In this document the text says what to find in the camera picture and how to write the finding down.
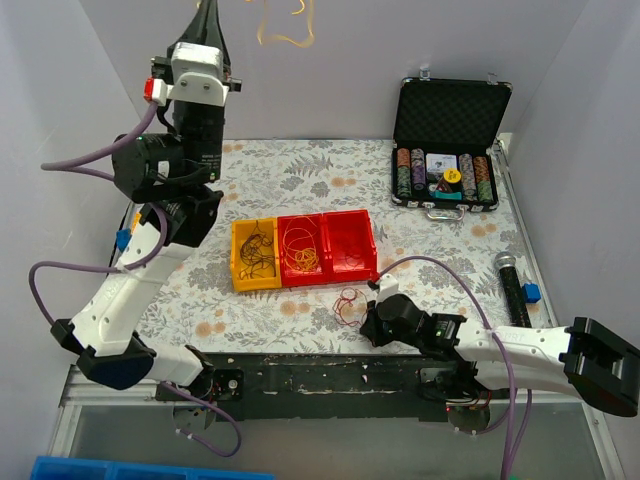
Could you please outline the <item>red double plastic bin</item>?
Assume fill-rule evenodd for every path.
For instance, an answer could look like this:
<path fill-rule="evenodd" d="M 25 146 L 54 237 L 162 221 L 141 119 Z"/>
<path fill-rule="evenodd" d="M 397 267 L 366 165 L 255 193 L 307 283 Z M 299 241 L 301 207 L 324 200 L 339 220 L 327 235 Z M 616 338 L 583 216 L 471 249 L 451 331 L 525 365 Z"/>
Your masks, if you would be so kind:
<path fill-rule="evenodd" d="M 369 213 L 331 211 L 277 219 L 284 287 L 367 282 L 377 275 Z"/>

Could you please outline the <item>yellow plastic bin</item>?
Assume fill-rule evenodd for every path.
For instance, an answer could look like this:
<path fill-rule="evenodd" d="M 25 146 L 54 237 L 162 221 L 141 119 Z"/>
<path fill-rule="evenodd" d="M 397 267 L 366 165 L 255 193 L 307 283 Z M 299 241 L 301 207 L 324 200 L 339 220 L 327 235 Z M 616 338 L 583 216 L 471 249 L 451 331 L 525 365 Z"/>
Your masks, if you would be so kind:
<path fill-rule="evenodd" d="M 230 269 L 236 292 L 279 289 L 282 286 L 275 217 L 232 223 Z"/>

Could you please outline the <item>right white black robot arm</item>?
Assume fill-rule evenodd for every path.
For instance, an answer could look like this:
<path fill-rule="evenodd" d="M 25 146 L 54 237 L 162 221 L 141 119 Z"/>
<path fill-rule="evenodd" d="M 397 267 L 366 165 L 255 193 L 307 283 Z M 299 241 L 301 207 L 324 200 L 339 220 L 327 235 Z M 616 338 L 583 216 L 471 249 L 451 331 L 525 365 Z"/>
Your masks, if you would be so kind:
<path fill-rule="evenodd" d="M 561 393 L 618 417 L 639 412 L 639 350 L 601 323 L 485 328 L 460 315 L 419 309 L 406 295 L 371 301 L 361 334 L 373 346 L 400 342 L 454 362 L 450 386 L 464 397 L 509 387 Z"/>

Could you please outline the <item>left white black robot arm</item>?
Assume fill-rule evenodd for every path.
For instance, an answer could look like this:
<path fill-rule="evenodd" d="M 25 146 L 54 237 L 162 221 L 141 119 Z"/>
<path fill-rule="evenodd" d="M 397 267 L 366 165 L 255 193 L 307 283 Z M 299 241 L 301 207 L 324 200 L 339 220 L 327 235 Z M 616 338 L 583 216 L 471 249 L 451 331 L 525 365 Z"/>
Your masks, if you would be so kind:
<path fill-rule="evenodd" d="M 203 1 L 185 32 L 151 62 L 144 88 L 148 110 L 130 133 L 94 153 L 57 164 L 88 173 L 102 158 L 111 180 L 141 208 L 139 224 L 104 282 L 69 319 L 53 322 L 58 343 L 77 357 L 90 380 L 116 390 L 144 379 L 177 385 L 193 400 L 213 386 L 212 368 L 192 346 L 151 346 L 137 331 L 150 303 L 213 227 L 222 193 L 225 104 L 241 87 L 214 1 Z"/>

